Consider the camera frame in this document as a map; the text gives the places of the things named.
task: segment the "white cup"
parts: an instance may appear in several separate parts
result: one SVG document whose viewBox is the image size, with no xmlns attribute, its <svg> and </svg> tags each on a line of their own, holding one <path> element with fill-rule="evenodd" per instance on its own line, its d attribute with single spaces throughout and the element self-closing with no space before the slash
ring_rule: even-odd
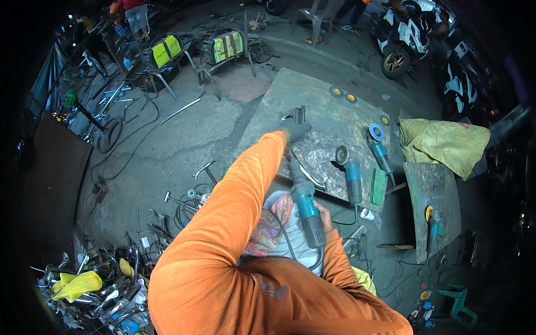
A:
<svg viewBox="0 0 536 335">
<path fill-rule="evenodd" d="M 367 209 L 367 208 L 363 208 L 361 210 L 361 214 L 359 214 L 359 216 L 361 217 L 361 219 L 365 219 L 365 220 L 369 220 L 369 221 L 374 220 L 374 213 L 372 213 L 372 211 L 370 209 Z"/>
</svg>

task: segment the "red shirt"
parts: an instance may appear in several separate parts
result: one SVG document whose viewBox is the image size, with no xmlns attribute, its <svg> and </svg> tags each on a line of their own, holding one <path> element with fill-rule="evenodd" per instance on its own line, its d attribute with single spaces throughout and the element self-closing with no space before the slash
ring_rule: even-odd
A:
<svg viewBox="0 0 536 335">
<path fill-rule="evenodd" d="M 118 0 L 117 7 L 123 6 L 125 12 L 137 6 L 145 5 L 144 0 Z"/>
</svg>

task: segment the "green plastic chair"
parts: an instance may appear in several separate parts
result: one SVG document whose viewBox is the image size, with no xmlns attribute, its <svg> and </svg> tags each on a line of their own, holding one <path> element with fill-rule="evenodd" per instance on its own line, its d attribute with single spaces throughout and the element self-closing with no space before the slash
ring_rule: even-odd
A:
<svg viewBox="0 0 536 335">
<path fill-rule="evenodd" d="M 475 312 L 465 308 L 464 306 L 465 296 L 467 295 L 467 287 L 464 288 L 462 285 L 456 284 L 449 284 L 449 286 L 456 291 L 445 291 L 442 289 L 438 289 L 436 292 L 438 294 L 454 298 L 454 305 L 450 310 L 450 317 L 458 321 L 462 325 L 466 326 L 467 328 L 473 329 L 474 326 L 477 324 L 478 316 Z M 468 323 L 465 320 L 461 319 L 459 317 L 460 312 L 467 314 L 471 318 L 471 322 Z"/>
</svg>

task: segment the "orange long sleeve shirt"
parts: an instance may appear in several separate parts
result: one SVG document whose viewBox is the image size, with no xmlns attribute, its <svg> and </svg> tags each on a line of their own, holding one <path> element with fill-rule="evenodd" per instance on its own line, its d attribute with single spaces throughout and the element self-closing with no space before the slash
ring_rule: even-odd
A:
<svg viewBox="0 0 536 335">
<path fill-rule="evenodd" d="M 278 170 L 286 137 L 264 135 L 244 151 L 210 199 L 160 257 L 148 303 L 159 335 L 262 334 L 301 319 L 409 322 L 365 290 L 350 267 L 337 230 L 326 234 L 323 275 L 288 258 L 261 258 L 236 268 Z"/>
</svg>

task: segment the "yellow sack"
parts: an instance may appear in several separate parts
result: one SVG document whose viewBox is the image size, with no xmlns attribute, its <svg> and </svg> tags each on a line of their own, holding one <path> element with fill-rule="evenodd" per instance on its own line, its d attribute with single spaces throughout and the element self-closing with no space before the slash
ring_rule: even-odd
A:
<svg viewBox="0 0 536 335">
<path fill-rule="evenodd" d="M 352 266 L 352 270 L 354 270 L 355 276 L 358 278 L 358 282 L 363 285 L 363 287 L 367 291 L 371 292 L 372 294 L 374 294 L 374 296 L 376 296 L 376 286 L 374 286 L 374 283 L 372 282 L 372 280 L 370 280 L 370 275 L 355 266 Z"/>
<path fill-rule="evenodd" d="M 422 118 L 400 119 L 400 142 L 406 161 L 445 164 L 464 181 L 482 157 L 490 132 L 484 127 Z"/>
<path fill-rule="evenodd" d="M 82 293 L 100 290 L 102 279 L 93 271 L 87 271 L 79 274 L 60 273 L 60 281 L 52 285 L 52 293 L 56 294 L 52 300 L 66 298 L 73 303 Z"/>
<path fill-rule="evenodd" d="M 129 262 L 125 261 L 124 258 L 119 259 L 119 268 L 123 276 L 132 279 L 134 278 L 134 269 L 130 266 Z"/>
</svg>

